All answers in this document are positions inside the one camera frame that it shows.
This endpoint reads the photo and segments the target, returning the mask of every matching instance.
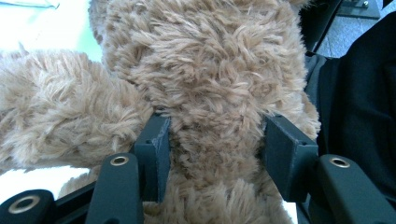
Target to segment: gray floor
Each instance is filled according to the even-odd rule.
[[[380,9],[381,19],[390,12],[396,11],[395,0],[383,9],[382,0],[376,0],[376,2]],[[333,58],[345,55],[352,43],[377,22],[375,20],[335,17],[329,32],[319,47],[318,54]]]

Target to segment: teddy bear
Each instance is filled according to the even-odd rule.
[[[153,113],[171,119],[171,169],[147,223],[291,223],[258,159],[265,116],[311,139],[298,10],[305,0],[92,0],[101,63],[71,50],[2,52],[0,174],[91,171],[127,152]]]

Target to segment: white surface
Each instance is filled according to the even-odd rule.
[[[96,44],[88,22],[88,1],[63,0],[54,8],[15,7],[0,4],[0,50],[75,49],[100,61],[102,51]],[[28,189],[48,189],[57,198],[62,185],[86,169],[60,167],[29,173],[10,171],[0,176],[0,203]],[[294,203],[284,203],[294,223]]]

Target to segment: stuffed animal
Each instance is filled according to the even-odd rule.
[[[289,223],[257,159],[262,121],[281,114],[310,138],[298,10],[305,0],[93,0],[103,63],[69,50],[0,56],[0,170],[92,171],[128,151],[150,115],[171,118],[171,170],[147,223]]]

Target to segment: plush toy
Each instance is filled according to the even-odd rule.
[[[128,151],[153,112],[171,118],[171,170],[147,223],[289,223],[257,153],[275,113],[310,138],[298,9],[305,0],[96,0],[103,63],[69,50],[0,56],[0,169],[92,171]]]

